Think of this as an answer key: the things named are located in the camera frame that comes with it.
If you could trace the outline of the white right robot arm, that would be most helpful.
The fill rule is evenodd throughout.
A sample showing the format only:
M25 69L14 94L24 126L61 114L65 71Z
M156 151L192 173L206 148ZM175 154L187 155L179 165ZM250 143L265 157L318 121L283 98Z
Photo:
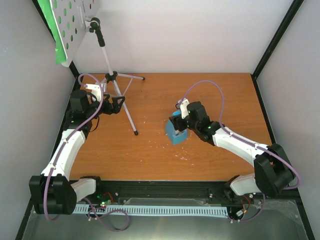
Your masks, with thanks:
M186 98L176 104L177 111L169 117L172 136L186 130L193 131L199 139L212 146L225 149L249 163L254 172L236 175L229 180L226 197L262 193L276 197L289 188L297 178L284 149L277 143L266 145L239 135L218 121L210 120L199 101Z

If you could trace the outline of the green sheet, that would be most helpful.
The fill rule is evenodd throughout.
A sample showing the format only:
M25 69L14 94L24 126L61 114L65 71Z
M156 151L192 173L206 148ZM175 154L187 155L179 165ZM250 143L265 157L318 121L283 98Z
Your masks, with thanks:
M55 16L52 11L51 1L50 0L37 0L40 9L44 15L45 21L48 24L48 27L53 35L55 41L55 63L62 64L67 58L64 52L63 43L61 41L59 30L56 25Z

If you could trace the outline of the blue metronome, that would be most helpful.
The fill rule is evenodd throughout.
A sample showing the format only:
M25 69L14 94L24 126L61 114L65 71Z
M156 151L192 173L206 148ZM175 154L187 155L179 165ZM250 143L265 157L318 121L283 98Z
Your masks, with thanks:
M184 131L175 130L170 119L167 121L164 130L172 145L180 144L188 138L188 131L186 129Z

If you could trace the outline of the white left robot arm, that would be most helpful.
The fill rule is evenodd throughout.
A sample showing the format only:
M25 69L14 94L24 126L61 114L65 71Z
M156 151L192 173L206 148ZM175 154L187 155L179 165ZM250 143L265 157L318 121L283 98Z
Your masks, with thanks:
M70 173L80 148L93 130L92 120L98 120L101 114L119 113L124 101L124 96L92 94L84 89L71 93L60 143L42 173L29 180L31 200L37 214L70 215L85 197L95 202L103 198L104 188L99 176L83 176L71 183Z

